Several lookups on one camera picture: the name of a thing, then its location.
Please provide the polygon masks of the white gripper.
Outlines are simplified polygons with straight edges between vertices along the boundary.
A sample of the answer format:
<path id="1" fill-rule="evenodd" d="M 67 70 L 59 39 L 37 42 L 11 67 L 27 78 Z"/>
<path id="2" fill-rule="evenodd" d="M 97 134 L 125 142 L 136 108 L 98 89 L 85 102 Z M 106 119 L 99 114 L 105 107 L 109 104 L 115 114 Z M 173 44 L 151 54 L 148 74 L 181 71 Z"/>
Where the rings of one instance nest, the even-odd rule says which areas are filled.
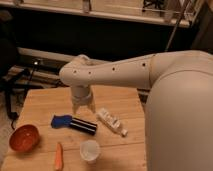
<path id="1" fill-rule="evenodd" d="M 93 100 L 93 93 L 90 86 L 72 86 L 71 87 L 72 111 L 76 115 L 80 106 L 87 105 L 92 113 L 96 113 L 95 103 Z"/>

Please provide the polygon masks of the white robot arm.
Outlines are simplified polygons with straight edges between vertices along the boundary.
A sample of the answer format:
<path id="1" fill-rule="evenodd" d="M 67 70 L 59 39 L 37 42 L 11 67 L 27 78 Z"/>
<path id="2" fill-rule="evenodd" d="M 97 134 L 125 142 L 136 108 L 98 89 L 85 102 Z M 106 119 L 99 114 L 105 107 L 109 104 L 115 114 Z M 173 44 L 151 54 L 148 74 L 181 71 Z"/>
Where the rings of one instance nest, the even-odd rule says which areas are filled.
<path id="1" fill-rule="evenodd" d="M 163 52 L 94 65 L 84 55 L 59 76 L 73 107 L 92 100 L 92 85 L 149 92 L 145 108 L 147 171 L 213 171 L 213 55 Z"/>

